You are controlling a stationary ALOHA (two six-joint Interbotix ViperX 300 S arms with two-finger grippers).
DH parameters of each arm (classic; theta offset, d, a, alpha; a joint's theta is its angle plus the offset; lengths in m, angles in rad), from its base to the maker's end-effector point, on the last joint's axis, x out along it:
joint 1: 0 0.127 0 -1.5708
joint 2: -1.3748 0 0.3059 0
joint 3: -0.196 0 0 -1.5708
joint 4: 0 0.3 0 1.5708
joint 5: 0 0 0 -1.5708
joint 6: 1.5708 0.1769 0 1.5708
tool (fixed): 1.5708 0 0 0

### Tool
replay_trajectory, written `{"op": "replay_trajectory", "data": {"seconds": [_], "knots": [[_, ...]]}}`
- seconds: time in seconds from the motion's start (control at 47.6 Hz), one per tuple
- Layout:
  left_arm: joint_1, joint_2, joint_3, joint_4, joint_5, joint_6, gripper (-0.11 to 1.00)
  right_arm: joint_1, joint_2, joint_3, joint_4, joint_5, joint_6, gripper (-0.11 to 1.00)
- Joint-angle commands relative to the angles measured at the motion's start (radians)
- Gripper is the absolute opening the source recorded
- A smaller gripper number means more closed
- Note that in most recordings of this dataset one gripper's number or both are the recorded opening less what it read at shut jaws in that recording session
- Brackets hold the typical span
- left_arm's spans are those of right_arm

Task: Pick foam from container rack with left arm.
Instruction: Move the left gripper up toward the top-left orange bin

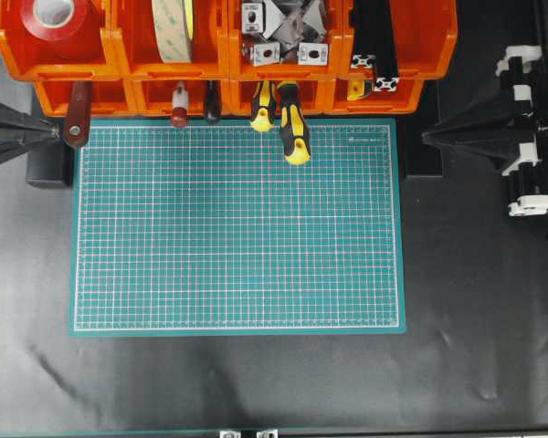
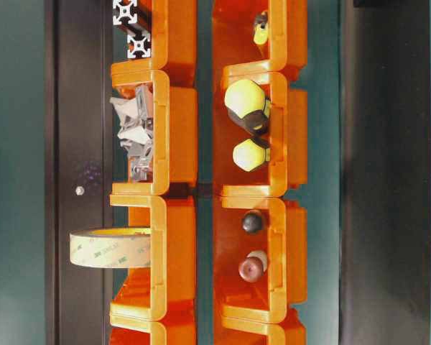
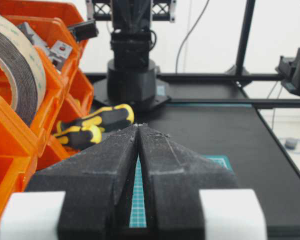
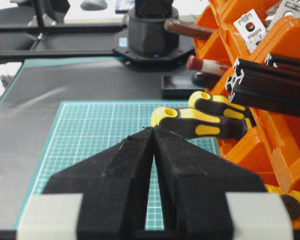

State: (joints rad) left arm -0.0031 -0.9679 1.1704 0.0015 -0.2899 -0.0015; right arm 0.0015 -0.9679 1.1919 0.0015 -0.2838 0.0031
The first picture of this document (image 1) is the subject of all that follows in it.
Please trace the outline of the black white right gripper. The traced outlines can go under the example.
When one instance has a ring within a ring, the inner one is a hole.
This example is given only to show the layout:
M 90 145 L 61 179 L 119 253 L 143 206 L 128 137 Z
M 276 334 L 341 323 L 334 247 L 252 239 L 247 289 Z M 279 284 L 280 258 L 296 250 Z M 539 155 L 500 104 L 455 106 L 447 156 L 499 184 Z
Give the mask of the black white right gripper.
M 422 133 L 442 151 L 486 158 L 507 180 L 508 214 L 548 214 L 548 61 L 540 46 L 509 46 L 496 75 L 517 109 L 470 109 Z

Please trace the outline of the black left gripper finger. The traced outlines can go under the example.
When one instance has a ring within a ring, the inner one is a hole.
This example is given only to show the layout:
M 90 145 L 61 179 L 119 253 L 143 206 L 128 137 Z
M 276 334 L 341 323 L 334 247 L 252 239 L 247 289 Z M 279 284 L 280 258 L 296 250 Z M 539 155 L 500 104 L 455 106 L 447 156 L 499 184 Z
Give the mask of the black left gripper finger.
M 64 146 L 57 123 L 25 114 L 0 102 L 0 155 L 26 153 L 46 145 Z

